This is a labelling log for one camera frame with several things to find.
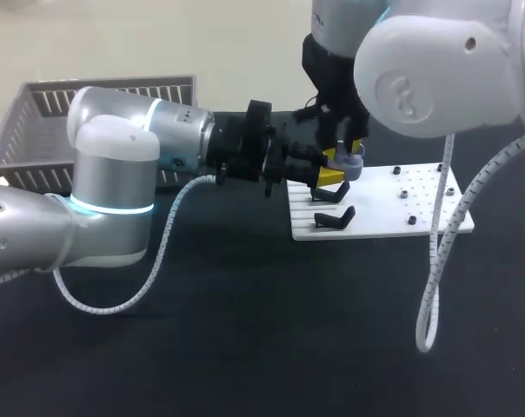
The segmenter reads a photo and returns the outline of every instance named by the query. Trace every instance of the white cable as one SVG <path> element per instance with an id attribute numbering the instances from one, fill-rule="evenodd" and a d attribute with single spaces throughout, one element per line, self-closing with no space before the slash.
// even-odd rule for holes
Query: white cable
<path id="1" fill-rule="evenodd" d="M 435 266 L 436 254 L 438 253 L 438 228 L 440 225 L 440 218 L 442 212 L 442 202 L 444 200 L 444 193 L 446 190 L 446 182 L 450 171 L 450 164 L 452 163 L 452 154 L 454 153 L 455 135 L 446 136 L 444 143 L 444 156 L 442 157 L 442 172 L 440 180 L 438 181 L 438 188 L 436 189 L 435 207 L 433 209 L 433 220 L 430 227 L 429 235 L 429 272 Z M 438 316 L 440 309 L 440 288 L 436 287 L 435 296 L 433 297 L 432 307 L 428 319 L 428 331 L 426 345 L 431 348 L 435 342 L 436 331 L 438 330 Z"/>
<path id="2" fill-rule="evenodd" d="M 6 272 L 5 274 L 0 275 L 0 285 L 15 280 L 21 275 L 25 275 L 30 272 L 30 269 L 18 269 L 15 271 Z"/>
<path id="3" fill-rule="evenodd" d="M 216 182 L 216 178 L 213 175 L 205 175 L 205 176 L 199 176 L 198 178 L 195 178 L 189 181 L 185 185 L 185 187 L 182 188 L 182 190 L 179 192 L 176 199 L 174 200 L 174 203 L 172 204 L 172 207 L 168 213 L 168 219 L 166 220 L 166 225 L 164 227 L 162 240 L 160 241 L 160 246 L 156 254 L 155 263 L 152 267 L 152 270 L 150 271 L 150 275 L 147 278 L 147 281 L 143 284 L 141 289 L 139 289 L 137 294 L 135 294 L 125 303 L 120 304 L 119 306 L 112 307 L 112 308 L 95 308 L 95 307 L 87 306 L 85 304 L 82 304 L 78 300 L 76 300 L 73 297 L 73 295 L 70 294 L 70 291 L 67 289 L 67 287 L 63 283 L 63 278 L 62 278 L 62 274 L 60 273 L 60 270 L 55 269 L 54 278 L 56 280 L 56 284 L 58 288 L 60 289 L 62 293 L 63 298 L 65 298 L 65 300 L 67 300 L 67 302 L 69 302 L 73 307 L 81 311 L 84 311 L 85 313 L 98 314 L 98 315 L 109 315 L 109 314 L 121 313 L 122 311 L 125 311 L 133 307 L 135 304 L 137 304 L 137 302 L 141 300 L 147 294 L 153 282 L 155 281 L 156 276 L 158 275 L 158 270 L 160 269 L 160 266 L 162 265 L 164 253 L 166 252 L 166 245 L 168 244 L 169 233 L 172 230 L 172 226 L 174 224 L 174 218 L 176 217 L 176 212 L 177 212 L 177 209 L 179 208 L 180 203 L 182 202 L 182 199 L 192 188 L 204 182 L 214 183 Z"/>
<path id="4" fill-rule="evenodd" d="M 435 258 L 434 266 L 429 273 L 429 279 L 422 296 L 421 306 L 419 307 L 419 315 L 417 316 L 417 324 L 415 327 L 415 342 L 417 348 L 421 352 L 427 353 L 432 348 L 434 342 L 434 337 L 429 338 L 427 336 L 427 325 L 429 323 L 429 318 L 431 322 L 434 320 L 431 311 L 433 310 L 435 303 L 435 294 L 438 290 L 438 284 L 442 278 L 442 272 L 446 266 L 446 261 L 448 260 L 450 251 L 454 245 L 457 232 L 465 220 L 465 215 L 468 213 L 469 207 L 473 204 L 475 198 L 481 193 L 490 178 L 496 174 L 499 169 L 506 165 L 510 159 L 521 154 L 523 151 L 525 151 L 525 136 L 506 146 L 494 158 L 492 158 L 483 169 L 481 169 L 479 174 L 477 174 L 475 179 L 469 184 L 462 199 L 455 208 L 448 228 L 442 237 L 442 242 L 438 248 L 438 254 Z"/>

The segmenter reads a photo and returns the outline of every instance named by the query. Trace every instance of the black plastic part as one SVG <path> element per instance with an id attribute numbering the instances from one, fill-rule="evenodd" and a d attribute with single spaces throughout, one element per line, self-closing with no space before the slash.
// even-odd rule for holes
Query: black plastic part
<path id="1" fill-rule="evenodd" d="M 314 146 L 303 145 L 299 142 L 289 145 L 288 156 L 302 161 L 309 161 L 319 167 L 326 167 L 329 161 L 329 158 L 320 149 Z"/>
<path id="2" fill-rule="evenodd" d="M 213 128 L 207 163 L 220 183 L 225 177 L 258 182 L 263 172 L 269 139 L 276 133 L 270 125 L 272 105 L 252 100 L 246 116 L 228 118 Z"/>
<path id="3" fill-rule="evenodd" d="M 250 182 L 262 178 L 266 196 L 284 178 L 316 187 L 328 157 L 316 146 L 289 144 L 285 124 L 279 129 L 270 124 L 271 111 L 270 103 L 253 100 L 244 118 L 231 116 L 225 125 L 212 129 L 207 164 L 216 170 L 216 183 L 223 184 L 227 177 Z M 310 165 L 287 163 L 288 158 Z"/>
<path id="4" fill-rule="evenodd" d="M 331 202 L 333 204 L 338 204 L 342 202 L 343 197 L 346 196 L 349 189 L 349 182 L 344 181 L 336 192 L 328 191 L 326 189 L 311 189 L 311 195 L 313 197 L 313 201 L 319 200 L 321 202 Z"/>
<path id="5" fill-rule="evenodd" d="M 351 223 L 356 216 L 356 208 L 348 207 L 342 217 L 334 217 L 332 215 L 325 215 L 324 213 L 315 214 L 315 223 L 318 228 L 335 228 L 336 230 L 344 230 Z"/>
<path id="6" fill-rule="evenodd" d="M 318 118 L 316 141 L 322 149 L 336 147 L 336 132 L 346 123 L 343 140 L 351 151 L 354 139 L 369 135 L 369 112 L 363 106 L 353 79 L 355 59 L 331 54 L 312 35 L 303 41 L 302 66 L 318 91 L 316 104 L 299 109 L 297 122 Z"/>

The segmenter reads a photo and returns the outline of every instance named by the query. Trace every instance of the round logo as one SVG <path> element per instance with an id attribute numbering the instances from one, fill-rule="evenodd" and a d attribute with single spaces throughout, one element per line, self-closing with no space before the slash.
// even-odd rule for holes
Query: round logo
<path id="1" fill-rule="evenodd" d="M 376 80 L 376 100 L 388 117 L 402 123 L 423 122 L 434 104 L 422 83 L 413 83 L 401 71 L 390 71 Z"/>

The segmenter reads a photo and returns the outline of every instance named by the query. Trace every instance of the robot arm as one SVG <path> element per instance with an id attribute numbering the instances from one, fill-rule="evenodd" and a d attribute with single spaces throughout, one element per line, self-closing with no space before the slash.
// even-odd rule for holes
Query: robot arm
<path id="1" fill-rule="evenodd" d="M 525 0 L 400 0 L 354 76 L 369 112 L 406 136 L 525 122 Z"/>
<path id="2" fill-rule="evenodd" d="M 68 138 L 75 148 L 68 199 L 0 186 L 0 268 L 120 267 L 139 261 L 149 242 L 160 167 L 216 172 L 266 183 L 315 187 L 327 158 L 289 143 L 270 124 L 271 105 L 252 102 L 225 124 L 206 109 L 89 87 L 73 100 Z M 297 159 L 304 166 L 291 163 Z"/>

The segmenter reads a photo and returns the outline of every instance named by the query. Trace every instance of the black clip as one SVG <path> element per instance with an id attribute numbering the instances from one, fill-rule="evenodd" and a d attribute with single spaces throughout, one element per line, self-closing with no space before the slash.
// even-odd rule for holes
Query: black clip
<path id="1" fill-rule="evenodd" d="M 311 189 L 311 196 L 314 200 L 320 200 L 321 202 L 331 202 L 338 204 L 342 202 L 343 197 L 346 196 L 350 189 L 348 181 L 344 181 L 340 188 L 336 191 L 327 191 L 326 189 Z"/>
<path id="2" fill-rule="evenodd" d="M 342 217 L 334 217 L 332 215 L 325 215 L 324 213 L 315 214 L 315 223 L 318 228 L 335 228 L 336 230 L 344 230 L 351 223 L 356 216 L 356 208 L 348 207 Z"/>

